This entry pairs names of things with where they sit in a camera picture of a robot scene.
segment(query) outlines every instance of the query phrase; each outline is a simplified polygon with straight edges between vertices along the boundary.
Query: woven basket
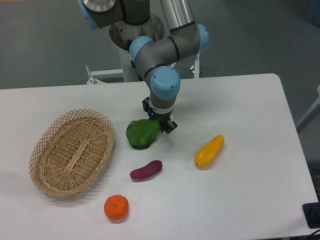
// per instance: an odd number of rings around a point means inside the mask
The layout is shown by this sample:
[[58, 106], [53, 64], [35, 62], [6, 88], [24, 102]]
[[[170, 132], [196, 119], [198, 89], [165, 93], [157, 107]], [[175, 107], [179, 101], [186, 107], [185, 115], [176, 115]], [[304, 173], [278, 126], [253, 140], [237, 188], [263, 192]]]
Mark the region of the woven basket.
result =
[[32, 181], [52, 196], [78, 195], [108, 164], [114, 140], [111, 122], [99, 112], [66, 113], [36, 144], [29, 162]]

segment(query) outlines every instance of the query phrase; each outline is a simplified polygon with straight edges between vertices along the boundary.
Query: sweet potato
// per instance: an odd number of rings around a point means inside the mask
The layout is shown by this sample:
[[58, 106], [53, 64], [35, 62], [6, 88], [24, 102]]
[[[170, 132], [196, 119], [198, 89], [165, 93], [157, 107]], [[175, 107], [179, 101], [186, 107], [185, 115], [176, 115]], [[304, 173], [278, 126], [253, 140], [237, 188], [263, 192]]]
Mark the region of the sweet potato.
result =
[[130, 172], [130, 177], [134, 180], [144, 180], [159, 173], [161, 170], [162, 162], [160, 160], [154, 160], [147, 165]]

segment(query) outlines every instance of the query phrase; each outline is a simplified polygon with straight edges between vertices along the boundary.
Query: green vegetable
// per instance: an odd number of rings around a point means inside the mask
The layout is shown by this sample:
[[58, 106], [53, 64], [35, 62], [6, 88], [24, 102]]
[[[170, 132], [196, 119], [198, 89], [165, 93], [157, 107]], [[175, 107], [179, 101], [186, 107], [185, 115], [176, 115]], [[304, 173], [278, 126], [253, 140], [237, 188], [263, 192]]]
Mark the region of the green vegetable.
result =
[[131, 147], [137, 150], [147, 149], [157, 138], [161, 127], [157, 120], [140, 119], [132, 121], [125, 131]]

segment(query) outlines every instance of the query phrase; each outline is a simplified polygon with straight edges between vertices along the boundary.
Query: cable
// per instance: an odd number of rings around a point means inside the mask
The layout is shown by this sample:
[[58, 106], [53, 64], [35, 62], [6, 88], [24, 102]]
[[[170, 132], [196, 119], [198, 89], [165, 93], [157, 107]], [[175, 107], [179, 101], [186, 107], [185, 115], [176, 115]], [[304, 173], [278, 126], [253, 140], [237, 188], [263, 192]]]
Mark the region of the cable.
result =
[[318, 232], [320, 232], [320, 229], [318, 229], [317, 231], [314, 231], [313, 233], [311, 233], [310, 236], [314, 236], [314, 235], [317, 234]]

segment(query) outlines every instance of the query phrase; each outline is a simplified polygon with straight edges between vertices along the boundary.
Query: yellow mango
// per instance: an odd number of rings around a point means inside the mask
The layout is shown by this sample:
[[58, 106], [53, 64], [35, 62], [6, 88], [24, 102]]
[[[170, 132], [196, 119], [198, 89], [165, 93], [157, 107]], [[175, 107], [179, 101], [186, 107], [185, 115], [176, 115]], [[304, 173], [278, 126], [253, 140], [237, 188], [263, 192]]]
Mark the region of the yellow mango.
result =
[[225, 143], [223, 135], [215, 136], [211, 141], [201, 148], [194, 157], [194, 162], [198, 167], [205, 167], [211, 163], [219, 154]]

